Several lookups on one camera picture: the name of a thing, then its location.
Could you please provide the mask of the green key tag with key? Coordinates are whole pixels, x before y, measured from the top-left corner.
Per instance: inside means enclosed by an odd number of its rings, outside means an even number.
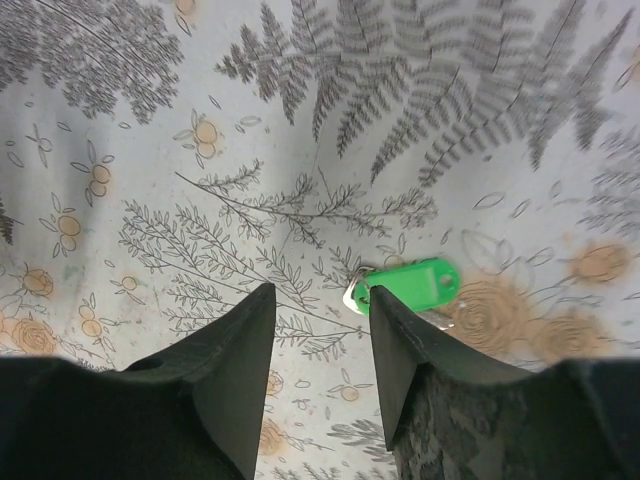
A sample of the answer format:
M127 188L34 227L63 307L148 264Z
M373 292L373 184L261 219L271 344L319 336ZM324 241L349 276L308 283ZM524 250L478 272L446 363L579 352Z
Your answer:
M457 269L443 258L428 258L416 263L378 269L360 266L348 284L342 302L352 312L368 316L373 287L384 287L409 310L440 330L453 323L436 309L448 305L461 286Z

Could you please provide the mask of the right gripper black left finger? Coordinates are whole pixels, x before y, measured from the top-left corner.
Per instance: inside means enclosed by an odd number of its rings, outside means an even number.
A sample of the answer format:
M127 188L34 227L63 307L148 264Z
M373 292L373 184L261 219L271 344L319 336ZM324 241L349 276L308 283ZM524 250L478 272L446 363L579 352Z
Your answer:
M250 479L276 323L272 284L122 371L1 362L5 479Z

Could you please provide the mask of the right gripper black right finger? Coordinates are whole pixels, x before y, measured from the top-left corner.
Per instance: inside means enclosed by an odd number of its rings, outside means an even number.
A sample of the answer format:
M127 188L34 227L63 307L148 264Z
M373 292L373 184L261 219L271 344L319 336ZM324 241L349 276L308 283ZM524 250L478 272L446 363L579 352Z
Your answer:
M371 292L386 448L402 479L635 479L639 363L495 360Z

